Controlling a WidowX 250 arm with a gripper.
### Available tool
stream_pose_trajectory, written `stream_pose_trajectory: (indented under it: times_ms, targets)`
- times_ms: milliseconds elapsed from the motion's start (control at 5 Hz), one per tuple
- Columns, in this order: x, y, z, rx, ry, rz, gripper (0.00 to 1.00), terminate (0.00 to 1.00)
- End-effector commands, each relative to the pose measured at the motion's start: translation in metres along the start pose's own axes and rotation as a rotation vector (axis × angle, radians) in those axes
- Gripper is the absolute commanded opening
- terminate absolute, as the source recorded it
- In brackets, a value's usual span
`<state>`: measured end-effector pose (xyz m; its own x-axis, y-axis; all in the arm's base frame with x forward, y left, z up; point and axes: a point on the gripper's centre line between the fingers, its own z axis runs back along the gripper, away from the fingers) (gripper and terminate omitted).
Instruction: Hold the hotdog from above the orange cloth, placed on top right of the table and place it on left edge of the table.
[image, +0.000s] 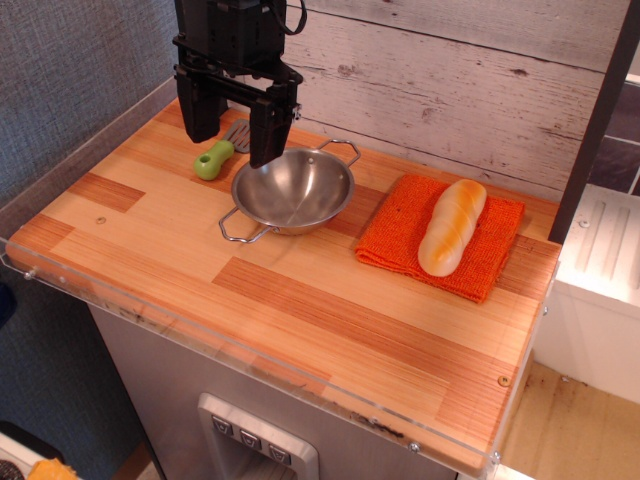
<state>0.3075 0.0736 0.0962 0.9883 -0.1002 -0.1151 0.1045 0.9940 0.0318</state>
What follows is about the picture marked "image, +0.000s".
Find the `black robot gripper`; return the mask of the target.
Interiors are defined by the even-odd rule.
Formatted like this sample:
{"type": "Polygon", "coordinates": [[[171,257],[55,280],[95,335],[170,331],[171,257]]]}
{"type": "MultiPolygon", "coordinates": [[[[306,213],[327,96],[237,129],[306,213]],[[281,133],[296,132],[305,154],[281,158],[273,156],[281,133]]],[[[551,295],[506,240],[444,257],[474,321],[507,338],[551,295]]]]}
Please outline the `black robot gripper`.
{"type": "Polygon", "coordinates": [[[177,96],[194,143],[220,131],[228,101],[250,109],[250,166],[283,154],[299,110],[301,74],[282,60],[285,42],[304,30],[288,22],[286,1],[177,1],[177,96]]]}

